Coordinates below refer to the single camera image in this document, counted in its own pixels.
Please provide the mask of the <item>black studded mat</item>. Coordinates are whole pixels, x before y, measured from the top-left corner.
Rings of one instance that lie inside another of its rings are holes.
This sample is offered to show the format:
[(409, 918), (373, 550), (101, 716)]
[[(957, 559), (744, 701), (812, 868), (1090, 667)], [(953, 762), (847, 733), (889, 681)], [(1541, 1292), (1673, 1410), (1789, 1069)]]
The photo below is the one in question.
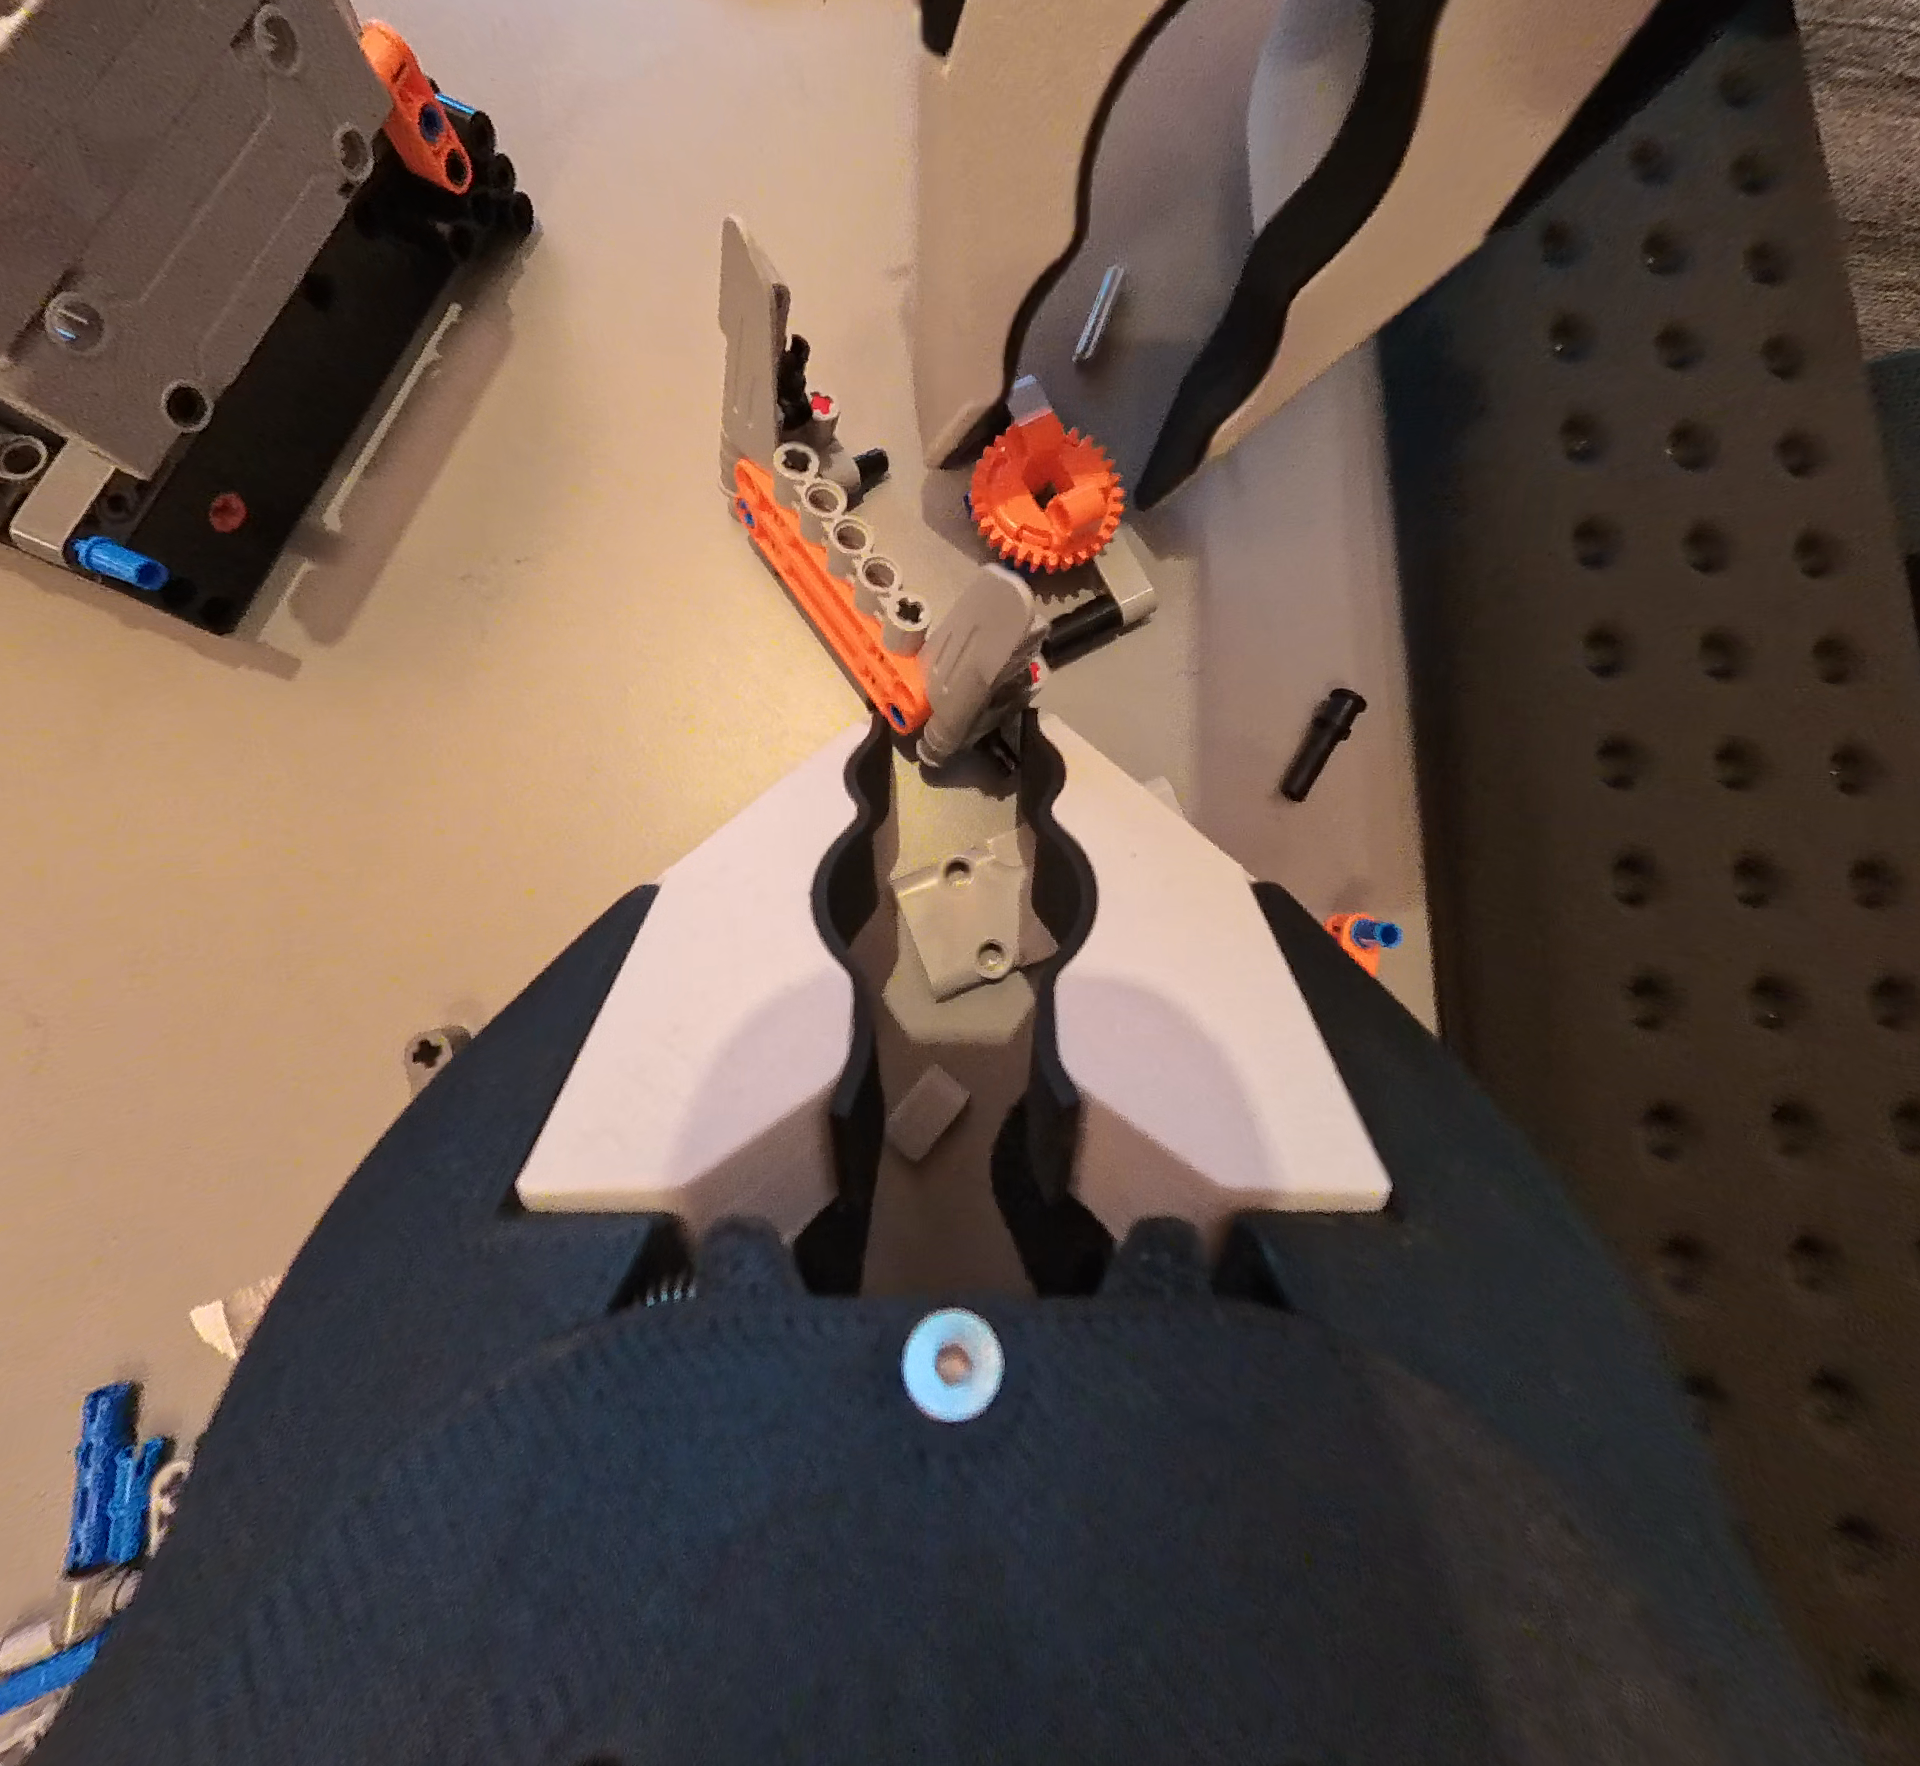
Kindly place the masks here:
[(1753, 0), (1381, 335), (1439, 1004), (1917, 1760), (1917, 624), (1807, 52)]

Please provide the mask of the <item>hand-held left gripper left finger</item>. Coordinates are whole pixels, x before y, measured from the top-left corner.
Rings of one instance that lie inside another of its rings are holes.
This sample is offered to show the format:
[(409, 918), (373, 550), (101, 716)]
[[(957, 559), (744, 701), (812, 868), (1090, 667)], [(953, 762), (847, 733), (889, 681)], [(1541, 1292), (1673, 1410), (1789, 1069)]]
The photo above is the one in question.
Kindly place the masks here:
[(857, 756), (892, 779), (892, 751), (885, 730), (834, 734), (666, 868), (519, 1171), (522, 1209), (794, 1239), (831, 1204), (855, 981), (814, 888), (857, 827)]

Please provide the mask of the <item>grey beam with black pin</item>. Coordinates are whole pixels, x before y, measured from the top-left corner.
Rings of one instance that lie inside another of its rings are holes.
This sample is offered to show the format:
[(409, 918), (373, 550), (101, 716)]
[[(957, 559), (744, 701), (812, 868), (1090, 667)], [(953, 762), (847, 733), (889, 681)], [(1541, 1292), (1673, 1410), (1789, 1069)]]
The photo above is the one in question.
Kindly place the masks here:
[[(1059, 412), (1039, 378), (1032, 372), (1020, 374), (1007, 397), (1009, 420), (1002, 432), (1007, 432), (1012, 423), (1029, 418), (1043, 408)], [(1041, 576), (1000, 564), (1023, 580), (1035, 607), (1020, 642), (1028, 658), (1048, 659), (1052, 665), (1067, 663), (1097, 643), (1144, 624), (1156, 612), (1158, 591), (1151, 582), (1149, 568), (1141, 561), (1124, 520), (1109, 546), (1097, 554), (1093, 562), (1072, 572)]]

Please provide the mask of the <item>grey black robot model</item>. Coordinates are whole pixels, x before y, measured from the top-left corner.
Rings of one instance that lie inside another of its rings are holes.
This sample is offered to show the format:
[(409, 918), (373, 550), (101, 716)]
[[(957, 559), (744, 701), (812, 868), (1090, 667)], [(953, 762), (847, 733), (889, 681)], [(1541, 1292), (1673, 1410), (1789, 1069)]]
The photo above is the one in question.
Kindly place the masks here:
[(348, 0), (2, 0), (6, 550), (230, 637), (535, 224)]

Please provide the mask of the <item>small orange grey subassembly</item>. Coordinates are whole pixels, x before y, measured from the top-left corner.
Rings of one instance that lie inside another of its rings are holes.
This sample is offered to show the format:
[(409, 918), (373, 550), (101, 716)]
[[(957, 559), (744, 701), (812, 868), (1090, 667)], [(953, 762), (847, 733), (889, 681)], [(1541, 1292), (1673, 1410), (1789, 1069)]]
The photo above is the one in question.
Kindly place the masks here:
[(834, 397), (811, 382), (811, 342), (792, 329), (792, 290), (735, 215), (717, 233), (717, 328), (717, 486), (758, 561), (927, 770), (1009, 738), (1048, 673), (1035, 591), (993, 564), (948, 607), (910, 582), (866, 512), (892, 461), (842, 438)]

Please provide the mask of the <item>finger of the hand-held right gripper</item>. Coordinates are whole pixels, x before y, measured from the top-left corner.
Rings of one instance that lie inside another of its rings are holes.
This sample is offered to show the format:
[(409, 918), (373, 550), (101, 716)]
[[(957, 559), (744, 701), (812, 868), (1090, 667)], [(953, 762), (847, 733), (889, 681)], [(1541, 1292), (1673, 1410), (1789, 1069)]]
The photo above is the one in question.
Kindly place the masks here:
[(1242, 262), (1138, 477), (1168, 501), (1436, 284), (1652, 97), (1747, 0), (1370, 3), (1351, 102)]
[(987, 437), (1090, 231), (1106, 121), (1190, 0), (918, 0), (912, 378), (927, 461)]

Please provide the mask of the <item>small grey bracket piece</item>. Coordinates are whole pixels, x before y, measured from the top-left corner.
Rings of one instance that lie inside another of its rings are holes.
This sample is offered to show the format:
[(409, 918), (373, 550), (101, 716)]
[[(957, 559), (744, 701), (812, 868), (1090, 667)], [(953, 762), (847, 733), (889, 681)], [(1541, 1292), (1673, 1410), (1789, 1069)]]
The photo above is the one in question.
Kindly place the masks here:
[(972, 1102), (967, 1082), (927, 1065), (885, 1114), (882, 1141), (905, 1162), (924, 1162)]

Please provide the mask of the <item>pile of plastic building pieces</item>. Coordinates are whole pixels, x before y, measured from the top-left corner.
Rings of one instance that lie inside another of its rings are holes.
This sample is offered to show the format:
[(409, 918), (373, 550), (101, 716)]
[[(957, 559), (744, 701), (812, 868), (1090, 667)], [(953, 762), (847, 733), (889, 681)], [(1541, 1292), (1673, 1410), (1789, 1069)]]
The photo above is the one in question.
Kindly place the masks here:
[(131, 1378), (84, 1395), (57, 1590), (36, 1618), (6, 1628), (6, 1723), (55, 1713), (168, 1537), (194, 1451), (146, 1434), (141, 1413)]

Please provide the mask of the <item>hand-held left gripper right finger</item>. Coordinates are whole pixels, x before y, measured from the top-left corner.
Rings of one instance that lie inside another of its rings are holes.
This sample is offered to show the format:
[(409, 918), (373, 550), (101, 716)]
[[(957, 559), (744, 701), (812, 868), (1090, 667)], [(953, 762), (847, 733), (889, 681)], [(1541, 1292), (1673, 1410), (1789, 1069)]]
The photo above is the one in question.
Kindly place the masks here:
[(1209, 1249), (1245, 1212), (1381, 1212), (1390, 1171), (1253, 875), (1085, 736), (1048, 741), (1052, 819), (1093, 875), (1052, 993), (1070, 1197), (1115, 1239), (1179, 1218)]

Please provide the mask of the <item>loose black pin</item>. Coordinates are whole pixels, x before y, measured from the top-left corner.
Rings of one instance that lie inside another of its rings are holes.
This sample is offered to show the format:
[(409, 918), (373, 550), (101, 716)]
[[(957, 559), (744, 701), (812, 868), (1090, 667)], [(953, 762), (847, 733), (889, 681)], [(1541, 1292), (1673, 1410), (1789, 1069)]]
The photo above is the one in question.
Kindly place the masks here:
[(1320, 778), (1333, 762), (1333, 753), (1344, 745), (1367, 711), (1367, 697), (1355, 689), (1333, 688), (1311, 715), (1303, 736), (1296, 744), (1292, 759), (1281, 778), (1281, 798), (1288, 803), (1306, 803)]

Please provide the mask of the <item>light grey panel piece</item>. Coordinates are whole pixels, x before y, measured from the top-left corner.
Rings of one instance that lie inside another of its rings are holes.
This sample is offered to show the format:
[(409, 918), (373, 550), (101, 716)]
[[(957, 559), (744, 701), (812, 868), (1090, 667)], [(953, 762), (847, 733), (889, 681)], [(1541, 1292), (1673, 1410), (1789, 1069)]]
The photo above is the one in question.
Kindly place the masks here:
[(1048, 957), (1018, 831), (910, 868), (889, 884), (933, 998), (1000, 985)]

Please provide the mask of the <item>small orange gear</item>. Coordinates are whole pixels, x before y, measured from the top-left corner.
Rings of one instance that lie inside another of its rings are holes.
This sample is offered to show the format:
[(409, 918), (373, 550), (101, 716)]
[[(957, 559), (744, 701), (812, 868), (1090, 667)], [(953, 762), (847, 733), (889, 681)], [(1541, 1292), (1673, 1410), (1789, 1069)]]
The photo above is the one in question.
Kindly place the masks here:
[(1097, 438), (1043, 408), (984, 449), (967, 504), (996, 562), (1056, 576), (1093, 562), (1115, 537), (1124, 482)]

